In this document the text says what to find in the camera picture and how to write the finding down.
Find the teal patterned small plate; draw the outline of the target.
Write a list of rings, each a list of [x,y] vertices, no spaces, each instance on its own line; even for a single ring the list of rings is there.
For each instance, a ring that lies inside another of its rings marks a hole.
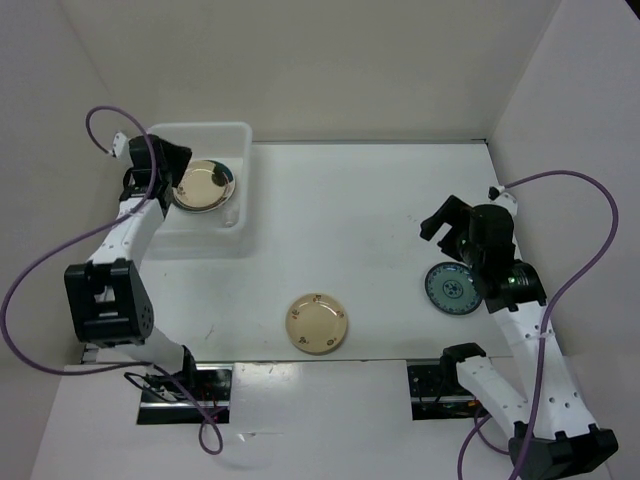
[[[425,276],[424,290],[430,302],[447,315],[469,315],[483,302],[471,271],[461,263],[434,265]]]

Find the clear glass cup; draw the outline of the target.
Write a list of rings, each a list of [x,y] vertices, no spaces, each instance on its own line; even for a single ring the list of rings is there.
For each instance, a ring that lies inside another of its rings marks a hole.
[[[240,219],[240,208],[238,206],[225,208],[221,215],[222,227],[232,228]]]

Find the beige plate with red marks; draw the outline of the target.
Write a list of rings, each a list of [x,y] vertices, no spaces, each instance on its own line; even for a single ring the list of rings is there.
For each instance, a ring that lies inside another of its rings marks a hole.
[[[297,298],[285,315],[289,341],[309,355],[326,355],[338,349],[347,336],[348,327],[345,307],[324,293]]]

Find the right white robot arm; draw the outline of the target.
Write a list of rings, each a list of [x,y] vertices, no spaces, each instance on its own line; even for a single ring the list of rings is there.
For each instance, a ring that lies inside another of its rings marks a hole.
[[[514,215],[495,202],[470,206],[449,196],[420,225],[429,241],[465,265],[518,368],[523,394],[493,369],[475,343],[444,349],[439,382],[473,394],[508,437],[515,479],[564,479],[590,473],[619,448],[614,432],[587,409],[551,329],[551,304],[536,269],[517,258]]]

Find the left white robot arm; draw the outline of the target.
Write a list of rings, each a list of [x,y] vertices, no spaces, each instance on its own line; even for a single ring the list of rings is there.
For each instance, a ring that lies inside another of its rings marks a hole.
[[[154,325],[154,307],[139,269],[192,150],[153,134],[128,139],[118,133],[113,147],[118,159],[129,162],[117,224],[85,263],[64,273],[74,331],[82,342],[162,367],[168,371],[165,389],[177,399],[189,399],[200,385],[196,362],[187,347]]]

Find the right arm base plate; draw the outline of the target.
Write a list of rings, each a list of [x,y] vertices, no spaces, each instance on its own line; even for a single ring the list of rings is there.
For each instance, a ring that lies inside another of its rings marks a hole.
[[[412,419],[448,420],[480,418],[487,415],[482,404],[469,391],[445,382],[436,360],[406,363]]]

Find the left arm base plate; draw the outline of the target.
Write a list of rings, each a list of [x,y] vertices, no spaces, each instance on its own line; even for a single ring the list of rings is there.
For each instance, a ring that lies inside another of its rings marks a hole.
[[[199,410],[166,377],[125,372],[123,377],[140,392],[137,423],[139,425],[198,424],[203,420]],[[231,364],[197,366],[195,384],[181,381],[191,395],[220,424],[229,422],[233,378]]]

